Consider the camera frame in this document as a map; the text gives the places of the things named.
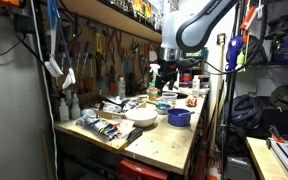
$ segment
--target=wooden workbench top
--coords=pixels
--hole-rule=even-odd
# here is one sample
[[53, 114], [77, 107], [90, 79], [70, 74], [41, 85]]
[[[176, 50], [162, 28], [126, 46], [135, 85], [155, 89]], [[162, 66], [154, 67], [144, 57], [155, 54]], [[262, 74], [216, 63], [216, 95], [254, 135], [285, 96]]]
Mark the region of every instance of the wooden workbench top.
[[[106, 150], [121, 153], [167, 171], [184, 174], [203, 104], [204, 97], [198, 99], [198, 105], [194, 108], [187, 107], [185, 99], [177, 100], [176, 108], [186, 108], [196, 112], [191, 116], [190, 126], [172, 126], [167, 122], [167, 115], [158, 115], [155, 123], [144, 128], [143, 135], [129, 146], [127, 142], [105, 143], [92, 131], [76, 126], [72, 121], [57, 123], [55, 128]], [[155, 109], [155, 105], [152, 104], [147, 104], [146, 107]]]
[[[203, 104], [202, 97], [198, 99], [195, 108], [188, 108], [185, 99], [177, 100], [176, 108], [196, 112], [191, 116], [190, 126], [172, 126], [167, 122], [167, 115], [158, 115], [154, 126], [144, 129], [143, 135], [126, 147], [122, 154], [167, 171], [183, 174]], [[147, 107], [155, 108], [151, 104], [147, 104]]]
[[262, 139], [247, 138], [247, 146], [261, 179], [288, 179], [287, 170]]
[[113, 140], [112, 142], [105, 142], [99, 135], [92, 132], [90, 129], [86, 129], [82, 126], [75, 125], [75, 120], [56, 123], [55, 129], [66, 134], [78, 137], [85, 141], [91, 142], [103, 149], [118, 153], [127, 146], [127, 141]]

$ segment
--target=cardboard box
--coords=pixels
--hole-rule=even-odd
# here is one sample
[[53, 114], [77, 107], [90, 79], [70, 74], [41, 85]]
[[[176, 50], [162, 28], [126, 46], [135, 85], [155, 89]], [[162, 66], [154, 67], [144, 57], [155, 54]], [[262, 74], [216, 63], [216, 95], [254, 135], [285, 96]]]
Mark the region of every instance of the cardboard box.
[[[140, 104], [135, 108], [145, 108], [146, 107], [146, 101], [141, 101]], [[100, 111], [96, 108], [92, 108], [97, 115], [99, 115], [101, 118], [105, 119], [126, 119], [126, 116], [124, 113], [113, 113], [113, 112], [105, 112]]]

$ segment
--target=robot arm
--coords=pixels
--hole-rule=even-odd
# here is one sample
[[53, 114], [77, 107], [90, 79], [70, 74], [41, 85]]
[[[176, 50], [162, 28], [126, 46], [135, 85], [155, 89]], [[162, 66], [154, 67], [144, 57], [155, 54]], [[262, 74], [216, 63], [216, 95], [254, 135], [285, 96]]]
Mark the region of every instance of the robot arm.
[[[162, 90], [170, 82], [170, 90], [177, 79], [174, 64], [180, 59], [180, 51], [197, 52], [206, 44], [214, 26], [238, 2], [238, 0], [210, 0], [210, 2], [194, 16], [186, 16], [175, 11], [166, 16], [162, 30], [161, 75], [157, 78], [156, 87]], [[187, 69], [192, 63], [184, 63]]]

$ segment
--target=red drawer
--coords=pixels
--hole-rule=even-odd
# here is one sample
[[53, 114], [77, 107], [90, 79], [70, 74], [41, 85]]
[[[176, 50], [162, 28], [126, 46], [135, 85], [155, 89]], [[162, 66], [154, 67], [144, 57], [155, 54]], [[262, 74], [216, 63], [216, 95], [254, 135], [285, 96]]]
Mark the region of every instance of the red drawer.
[[117, 167], [119, 180], [166, 180], [167, 174], [122, 160]]

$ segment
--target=wall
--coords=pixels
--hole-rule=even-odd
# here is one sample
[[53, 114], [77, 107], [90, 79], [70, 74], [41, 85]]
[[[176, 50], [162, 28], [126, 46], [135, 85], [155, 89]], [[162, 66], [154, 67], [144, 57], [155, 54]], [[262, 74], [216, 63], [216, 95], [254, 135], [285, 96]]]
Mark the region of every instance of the wall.
[[[186, 11], [187, 13], [194, 13], [197, 14], [209, 1], [208, 0], [180, 0], [179, 9]], [[229, 42], [232, 27], [233, 27], [233, 21], [234, 21], [234, 13], [235, 13], [235, 7], [233, 7], [222, 19], [221, 21], [214, 27], [214, 29], [211, 32], [211, 35], [205, 45], [205, 47], [208, 48], [208, 58], [207, 61], [212, 64], [215, 67], [219, 67], [219, 59], [221, 57], [220, 54], [220, 48], [216, 44], [217, 35], [220, 33], [226, 34], [226, 44], [224, 52], [226, 52], [227, 44]], [[225, 60], [223, 61], [223, 69], [226, 65]], [[214, 69], [210, 68], [209, 66], [205, 65], [205, 69], [212, 73], [217, 73]], [[210, 113], [212, 113], [212, 109], [214, 107], [215, 99], [216, 99], [216, 91], [217, 87], [217, 78], [226, 79], [226, 76], [217, 76], [217, 75], [210, 75], [210, 86], [211, 91], [209, 92], [210, 97]]]
[[[11, 29], [0, 28], [0, 53], [16, 42]], [[0, 180], [47, 179], [40, 130], [48, 116], [38, 66], [22, 45], [0, 57]]]
[[[288, 14], [288, 1], [271, 2], [268, 7], [268, 21]], [[268, 53], [270, 41], [265, 41], [264, 47]], [[237, 76], [236, 95], [247, 94], [249, 86], [257, 87], [255, 95], [270, 96], [271, 92], [282, 84], [288, 84], [288, 68], [252, 68]]]

